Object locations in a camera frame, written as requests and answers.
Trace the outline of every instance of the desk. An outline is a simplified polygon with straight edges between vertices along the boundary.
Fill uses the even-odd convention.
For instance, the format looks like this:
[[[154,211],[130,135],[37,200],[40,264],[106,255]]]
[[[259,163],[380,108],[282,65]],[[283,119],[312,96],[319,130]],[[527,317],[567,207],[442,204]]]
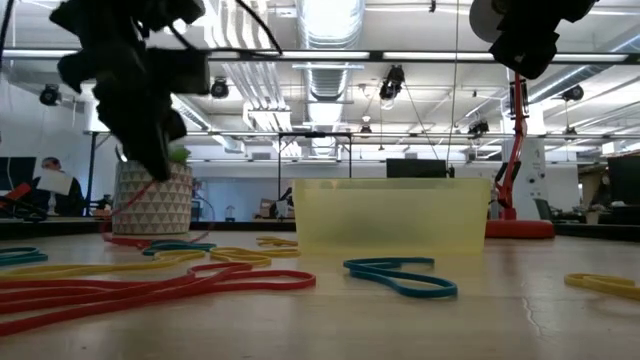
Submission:
[[[216,232],[205,241],[255,248],[257,235],[295,238]],[[98,235],[0,245],[38,246],[52,264],[144,260],[134,249],[105,245]],[[343,258],[303,253],[276,259],[273,267],[316,274],[315,289],[206,295],[57,324],[0,339],[0,358],[631,360],[640,352],[640,303],[567,287],[563,276],[596,272],[638,279],[639,258],[633,243],[489,240],[478,257],[437,257],[433,274],[455,281],[460,295],[424,300],[345,276]],[[168,277],[188,266],[126,278]]]

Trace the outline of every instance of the red base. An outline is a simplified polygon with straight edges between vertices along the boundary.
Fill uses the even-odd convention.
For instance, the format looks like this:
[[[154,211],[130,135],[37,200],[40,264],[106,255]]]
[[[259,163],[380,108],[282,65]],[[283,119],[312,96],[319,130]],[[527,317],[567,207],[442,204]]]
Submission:
[[[487,220],[486,238],[498,239],[553,239],[553,224],[546,221]]]

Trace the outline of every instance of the table surface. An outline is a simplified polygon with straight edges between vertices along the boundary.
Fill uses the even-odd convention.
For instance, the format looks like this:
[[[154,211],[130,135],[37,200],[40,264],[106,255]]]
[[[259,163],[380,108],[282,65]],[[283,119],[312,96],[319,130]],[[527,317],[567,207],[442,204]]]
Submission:
[[[265,234],[213,233],[207,241],[254,248],[257,235]],[[141,260],[97,235],[0,245],[38,246],[51,264]],[[640,302],[567,287],[563,276],[634,278],[639,255],[638,245],[614,241],[488,240],[482,256],[437,257],[427,273],[456,282],[460,294],[426,300],[350,278],[342,258],[303,254],[272,267],[316,274],[314,289],[205,295],[74,320],[1,338],[0,358],[637,359]],[[188,266],[103,278],[166,278]]]

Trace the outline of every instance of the ceiling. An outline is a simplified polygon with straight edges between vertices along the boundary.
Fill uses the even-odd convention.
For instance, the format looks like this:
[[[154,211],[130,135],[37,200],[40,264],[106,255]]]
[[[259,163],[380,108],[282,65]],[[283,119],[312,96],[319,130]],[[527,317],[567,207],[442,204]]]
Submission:
[[[8,46],[21,48],[77,48],[77,40],[64,30],[57,28],[47,19],[50,9],[55,8],[55,0],[22,0],[17,4],[15,25],[8,37]],[[456,13],[455,1],[438,1],[441,11],[426,11],[427,1],[367,1],[361,39],[358,45],[363,50],[416,50],[416,51],[486,51],[490,46],[478,39],[469,26],[465,11],[470,0],[461,0],[461,11]],[[293,0],[271,0],[269,26],[280,45],[285,49],[297,49],[298,29]],[[561,23],[558,28],[560,52],[600,52],[611,40],[638,26],[640,4],[634,0],[601,0],[583,20],[570,24]],[[207,47],[203,28],[192,27],[185,35],[192,43]],[[179,47],[179,43],[168,34],[159,33],[149,40],[152,45]],[[54,61],[15,61],[5,71],[17,74],[19,82],[40,86],[59,82]],[[385,132],[420,131],[420,118],[431,132],[447,132],[452,121],[458,123],[466,114],[487,98],[496,96],[506,89],[505,68],[498,64],[403,64],[407,87],[398,95],[391,110],[381,110],[378,86],[388,72],[390,64],[367,63],[361,70],[353,70],[342,113],[339,130],[358,131],[363,115],[371,117],[372,129],[380,131],[382,123]],[[291,63],[277,63],[277,74],[287,105],[291,108],[292,125],[302,125],[308,121],[306,113],[306,90],[302,71],[292,68]],[[552,65],[539,79],[530,81],[529,86],[543,81],[566,66]],[[226,76],[221,64],[210,64],[211,75]],[[630,81],[638,76],[637,66],[615,66],[580,85],[585,89],[584,99]],[[78,96],[64,88],[65,96]],[[212,126],[219,130],[247,130],[242,121],[244,101],[237,89],[231,86],[231,94],[225,100],[210,96],[190,97],[192,102],[209,118]],[[569,123],[597,117],[609,111],[640,100],[640,81],[630,84],[607,96],[585,102],[584,106],[568,112]],[[80,100],[90,99],[86,92]],[[547,100],[545,125],[548,132],[561,131],[567,124],[563,101]],[[487,115],[491,131],[500,132],[500,113]],[[606,133],[625,129],[626,132],[640,133],[638,112],[611,119],[597,126],[584,129],[589,133]],[[587,144],[601,142],[591,141]]]

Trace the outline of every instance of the red rubber band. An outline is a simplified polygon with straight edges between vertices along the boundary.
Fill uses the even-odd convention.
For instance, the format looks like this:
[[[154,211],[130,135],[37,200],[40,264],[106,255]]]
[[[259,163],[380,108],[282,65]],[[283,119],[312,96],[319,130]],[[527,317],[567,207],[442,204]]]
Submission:
[[[197,277],[199,271],[222,269],[217,274]],[[47,309],[59,306],[81,305],[26,319],[0,323],[0,336],[8,336],[86,316],[134,309],[167,300],[224,291],[294,290],[314,286],[313,274],[293,270],[252,271],[250,264],[224,263],[194,266],[188,273],[176,278],[150,282],[121,282],[99,280],[41,280],[0,283],[0,289],[31,290],[0,294],[0,313]],[[300,279],[294,282],[227,283],[230,280],[286,276]]]

